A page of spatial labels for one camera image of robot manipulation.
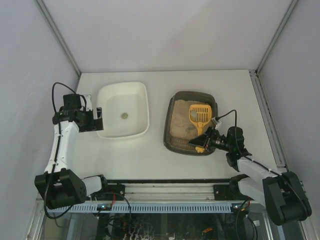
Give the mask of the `yellow litter scoop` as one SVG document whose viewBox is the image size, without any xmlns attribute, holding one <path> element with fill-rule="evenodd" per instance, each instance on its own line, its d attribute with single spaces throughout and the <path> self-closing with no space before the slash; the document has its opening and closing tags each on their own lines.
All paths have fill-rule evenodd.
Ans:
<svg viewBox="0 0 320 240">
<path fill-rule="evenodd" d="M 192 110 L 197 112 L 196 121 L 193 121 L 190 118 L 190 111 Z M 191 104 L 188 110 L 188 117 L 189 117 L 189 121 L 196 128 L 197 135 L 194 138 L 202 135 L 207 130 L 208 127 L 213 127 L 212 107 L 209 104 L 204 104 L 204 103 Z"/>
</svg>

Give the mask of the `dark brown litter box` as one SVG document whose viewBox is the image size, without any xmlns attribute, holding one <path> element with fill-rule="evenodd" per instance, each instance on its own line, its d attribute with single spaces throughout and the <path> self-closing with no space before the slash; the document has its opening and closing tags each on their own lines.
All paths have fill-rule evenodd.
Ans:
<svg viewBox="0 0 320 240">
<path fill-rule="evenodd" d="M 189 108 L 193 104 L 209 105 L 212 116 L 218 114 L 218 104 L 208 93 L 198 91 L 178 91 L 169 102 L 163 134 L 163 144 L 171 152 L 190 156 L 208 156 L 215 148 L 199 153 L 189 140 L 198 136 L 197 128 L 189 119 Z"/>
</svg>

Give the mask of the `white plastic tub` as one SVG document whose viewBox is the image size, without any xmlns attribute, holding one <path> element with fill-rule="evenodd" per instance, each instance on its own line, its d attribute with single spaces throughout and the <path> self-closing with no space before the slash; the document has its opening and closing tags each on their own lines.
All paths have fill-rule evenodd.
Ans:
<svg viewBox="0 0 320 240">
<path fill-rule="evenodd" d="M 147 132 L 150 126 L 149 102 L 146 86 L 138 81 L 120 82 L 102 87 L 96 106 L 101 108 L 102 139 L 128 139 Z"/>
</svg>

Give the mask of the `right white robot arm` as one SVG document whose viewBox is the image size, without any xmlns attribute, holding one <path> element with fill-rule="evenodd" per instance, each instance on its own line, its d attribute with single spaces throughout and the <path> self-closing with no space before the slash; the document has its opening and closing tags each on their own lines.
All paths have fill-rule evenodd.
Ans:
<svg viewBox="0 0 320 240">
<path fill-rule="evenodd" d="M 265 207 L 269 218 L 277 226 L 310 217 L 312 208 L 298 176 L 292 171 L 281 172 L 266 167 L 253 159 L 244 141 L 243 130 L 232 126 L 226 135 L 209 127 L 188 143 L 204 151 L 211 148 L 225 151 L 229 166 L 240 173 L 233 178 L 239 193 Z"/>
</svg>

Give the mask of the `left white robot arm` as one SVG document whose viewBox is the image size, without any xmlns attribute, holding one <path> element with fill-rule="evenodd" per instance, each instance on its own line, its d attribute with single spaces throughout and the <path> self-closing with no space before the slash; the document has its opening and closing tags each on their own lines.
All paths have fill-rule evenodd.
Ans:
<svg viewBox="0 0 320 240">
<path fill-rule="evenodd" d="M 63 96 L 63 106 L 54 112 L 54 140 L 43 174 L 34 179 L 45 206 L 52 210 L 82 204 L 103 188 L 102 175 L 80 178 L 74 171 L 74 148 L 80 133 L 103 130 L 102 109 L 93 109 L 91 95 Z"/>
</svg>

